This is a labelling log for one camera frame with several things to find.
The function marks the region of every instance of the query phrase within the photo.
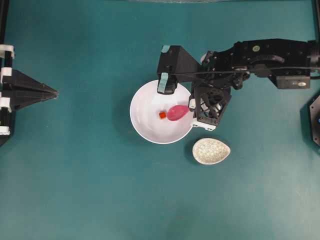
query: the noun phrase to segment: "small red block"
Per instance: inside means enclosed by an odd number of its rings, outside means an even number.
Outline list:
[[[167,114],[165,111],[159,112],[159,116],[161,119],[165,119],[167,117]]]

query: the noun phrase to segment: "black wire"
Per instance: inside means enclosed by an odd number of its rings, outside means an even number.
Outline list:
[[[313,66],[279,66],[279,67],[270,67],[262,69],[247,69],[247,70],[229,70],[229,71],[194,71],[194,72],[178,72],[178,73],[169,73],[170,75],[189,75],[189,74],[238,74],[238,73],[255,73],[260,72],[261,70],[283,70],[283,69],[304,69],[304,70],[320,70],[320,67]]]

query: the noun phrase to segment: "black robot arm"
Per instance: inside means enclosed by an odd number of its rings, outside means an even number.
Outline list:
[[[315,41],[265,39],[237,42],[226,51],[208,51],[199,64],[181,46],[162,47],[157,92],[173,94],[178,83],[192,82],[189,109],[194,127],[209,131],[218,126],[231,99],[255,74],[269,78],[278,89],[308,89],[311,72],[319,69],[319,45]]]

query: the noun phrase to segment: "white speckled bowl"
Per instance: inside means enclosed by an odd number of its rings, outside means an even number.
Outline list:
[[[217,164],[231,153],[230,147],[222,141],[213,138],[202,138],[192,148],[195,160],[204,165]]]

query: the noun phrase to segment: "green tabletop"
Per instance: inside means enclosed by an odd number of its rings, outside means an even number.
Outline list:
[[[237,41],[315,39],[311,0],[199,4],[12,0],[14,68],[59,90],[22,109],[0,148],[1,240],[320,239],[320,158],[306,103],[252,76],[213,132],[168,145],[130,122],[164,44],[196,59]],[[204,166],[204,137],[231,147]]]

